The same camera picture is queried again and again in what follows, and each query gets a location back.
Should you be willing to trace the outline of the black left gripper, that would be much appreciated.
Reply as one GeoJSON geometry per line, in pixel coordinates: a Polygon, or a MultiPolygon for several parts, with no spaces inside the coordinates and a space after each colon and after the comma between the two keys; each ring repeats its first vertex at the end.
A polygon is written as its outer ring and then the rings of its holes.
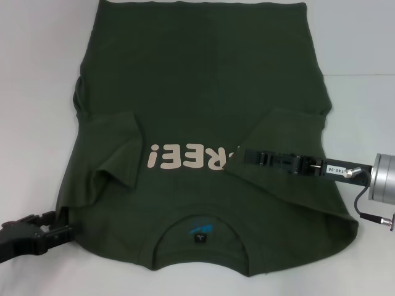
{"type": "Polygon", "coordinates": [[[56,212],[26,216],[1,225],[1,263],[22,255],[43,255],[49,249],[75,240],[70,226],[45,232],[42,226],[51,226],[56,221],[56,212]]]}

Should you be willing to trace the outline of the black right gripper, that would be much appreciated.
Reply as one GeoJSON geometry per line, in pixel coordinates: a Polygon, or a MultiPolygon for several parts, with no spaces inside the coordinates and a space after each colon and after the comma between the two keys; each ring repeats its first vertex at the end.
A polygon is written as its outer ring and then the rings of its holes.
{"type": "Polygon", "coordinates": [[[266,150],[246,149],[243,162],[276,168],[299,176],[314,176],[356,186],[370,186],[372,166],[329,158],[296,156],[266,150]]]}

